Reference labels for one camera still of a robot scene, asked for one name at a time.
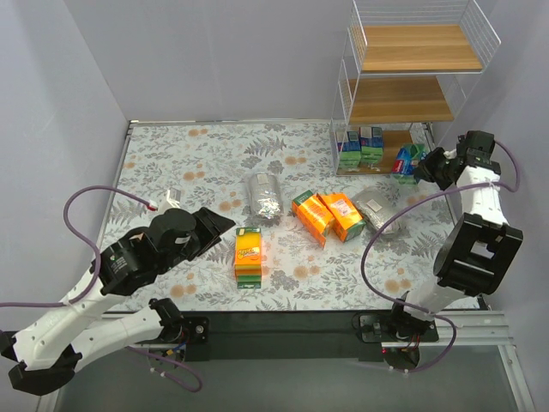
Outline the blue green sponge pack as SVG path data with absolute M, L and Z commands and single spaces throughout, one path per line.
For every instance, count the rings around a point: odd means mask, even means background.
M 376 126 L 359 127 L 361 167 L 376 165 L 383 158 L 383 129 Z
M 426 157 L 424 144 L 404 144 L 391 169 L 391 175 L 401 185 L 416 185 L 418 180 L 413 176 L 419 162 Z
M 338 167 L 342 169 L 357 168 L 361 161 L 359 133 L 355 130 L 337 131 L 335 133 Z

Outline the orange Sponge Daddy box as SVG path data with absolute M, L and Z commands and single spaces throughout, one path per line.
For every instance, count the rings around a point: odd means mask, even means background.
M 259 227 L 238 227 L 234 275 L 238 289 L 257 289 L 262 283 L 262 233 Z

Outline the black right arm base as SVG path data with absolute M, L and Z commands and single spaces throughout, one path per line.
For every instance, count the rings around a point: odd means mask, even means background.
M 356 312 L 351 326 L 365 343 L 410 342 L 419 338 L 420 342 L 436 342 L 437 328 L 434 321 L 419 320 L 404 311 L 402 300 L 398 299 L 390 310 Z

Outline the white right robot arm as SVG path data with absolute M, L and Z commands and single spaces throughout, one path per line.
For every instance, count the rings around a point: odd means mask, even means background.
M 393 305 L 389 328 L 396 338 L 423 335 L 435 314 L 457 300 L 494 293 L 522 245 L 522 231 L 501 208 L 501 167 L 491 159 L 495 146 L 492 134 L 470 130 L 455 150 L 436 148 L 416 167 L 418 180 L 461 189 L 462 217 L 435 258 L 434 277 Z

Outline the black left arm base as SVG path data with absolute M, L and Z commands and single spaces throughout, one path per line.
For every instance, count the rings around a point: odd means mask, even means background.
M 180 317 L 171 321 L 160 333 L 162 342 L 202 344 L 208 341 L 209 318 Z

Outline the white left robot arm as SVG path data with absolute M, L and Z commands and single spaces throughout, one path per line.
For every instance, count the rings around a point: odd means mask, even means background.
M 23 330 L 2 333 L 1 355 L 15 363 L 9 371 L 12 387 L 44 396 L 121 348 L 189 336 L 183 314 L 169 298 L 152 299 L 140 311 L 101 326 L 93 323 L 158 276 L 200 257 L 234 226 L 207 208 L 169 209 L 148 226 L 129 230 L 101 252 L 58 307 Z

